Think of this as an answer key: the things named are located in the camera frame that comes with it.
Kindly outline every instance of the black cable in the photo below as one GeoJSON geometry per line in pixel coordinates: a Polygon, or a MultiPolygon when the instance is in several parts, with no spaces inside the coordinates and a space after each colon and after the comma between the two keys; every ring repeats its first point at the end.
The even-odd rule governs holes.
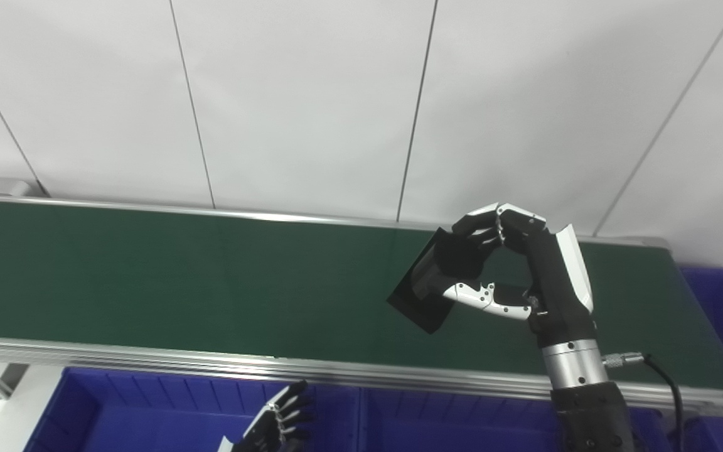
{"type": "Polygon", "coordinates": [[[680,394],[680,387],[677,386],[676,383],[674,383],[674,380],[669,377],[668,373],[666,373],[665,370],[662,369],[662,367],[660,367],[657,363],[655,363],[654,360],[651,359],[650,354],[643,354],[643,363],[645,363],[646,366],[651,367],[651,369],[657,372],[660,377],[663,377],[663,380],[665,380],[665,382],[668,383],[668,386],[671,387],[671,393],[674,396],[674,418],[675,422],[677,423],[677,426],[675,427],[675,440],[677,441],[677,444],[675,445],[675,450],[678,450],[679,452],[684,452],[685,420],[683,420],[682,394],[680,394]]]}

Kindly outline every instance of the white wall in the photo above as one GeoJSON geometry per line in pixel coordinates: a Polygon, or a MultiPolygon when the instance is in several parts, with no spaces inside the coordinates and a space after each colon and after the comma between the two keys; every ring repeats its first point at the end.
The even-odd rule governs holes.
{"type": "Polygon", "coordinates": [[[0,0],[0,111],[0,175],[53,197],[508,200],[723,266],[723,0],[0,0]]]}

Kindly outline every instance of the metal rail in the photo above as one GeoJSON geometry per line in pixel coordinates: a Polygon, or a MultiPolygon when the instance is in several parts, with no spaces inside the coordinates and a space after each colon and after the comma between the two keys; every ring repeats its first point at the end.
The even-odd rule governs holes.
{"type": "MultiPolygon", "coordinates": [[[[247,218],[247,220],[284,221],[287,223],[336,224],[341,226],[360,226],[364,228],[408,229],[416,231],[434,231],[438,226],[447,224],[417,223],[410,221],[372,220],[372,218],[331,217],[331,215],[311,215],[298,213],[279,213],[252,210],[216,210],[209,208],[188,208],[179,206],[161,206],[138,203],[112,203],[108,201],[61,200],[61,198],[37,198],[0,195],[0,203],[34,204],[71,208],[102,208],[139,212],[175,213],[183,215],[206,215],[207,217],[247,218]]],[[[622,244],[626,246],[648,246],[670,249],[665,240],[656,237],[592,237],[577,235],[580,242],[622,244]]]]}
{"type": "MultiPolygon", "coordinates": [[[[548,400],[544,375],[422,369],[380,364],[341,363],[296,358],[253,357],[158,348],[90,345],[0,338],[0,361],[143,372],[168,372],[249,380],[298,380],[370,388],[453,392],[479,396],[548,400]]],[[[672,411],[668,386],[619,383],[630,406],[672,411]]],[[[723,417],[723,390],[682,387],[691,415],[723,417]]]]}

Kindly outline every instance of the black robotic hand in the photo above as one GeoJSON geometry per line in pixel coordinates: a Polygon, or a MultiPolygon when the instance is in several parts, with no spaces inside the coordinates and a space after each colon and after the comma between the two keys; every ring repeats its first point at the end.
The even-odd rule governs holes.
{"type": "Polygon", "coordinates": [[[312,400],[303,392],[307,387],[305,380],[290,384],[264,404],[255,416],[244,438],[234,444],[231,452],[294,452],[302,450],[309,432],[299,428],[298,424],[310,421],[313,415],[304,409],[312,400]]]}
{"type": "Polygon", "coordinates": [[[597,346],[591,282],[570,224],[553,234],[545,218],[513,204],[476,209],[450,232],[434,232],[387,301],[429,334],[454,303],[527,321],[549,375],[565,448],[634,449],[626,401],[597,346]],[[525,255],[530,285],[479,280],[485,261],[501,247],[525,255]]]}

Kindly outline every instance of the cable connector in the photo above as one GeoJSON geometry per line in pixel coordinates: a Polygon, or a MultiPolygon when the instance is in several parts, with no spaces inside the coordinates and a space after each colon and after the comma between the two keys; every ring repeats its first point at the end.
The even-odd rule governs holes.
{"type": "Polygon", "coordinates": [[[610,355],[603,355],[602,357],[602,363],[607,369],[641,364],[644,360],[645,357],[643,353],[640,352],[611,353],[610,355]]]}

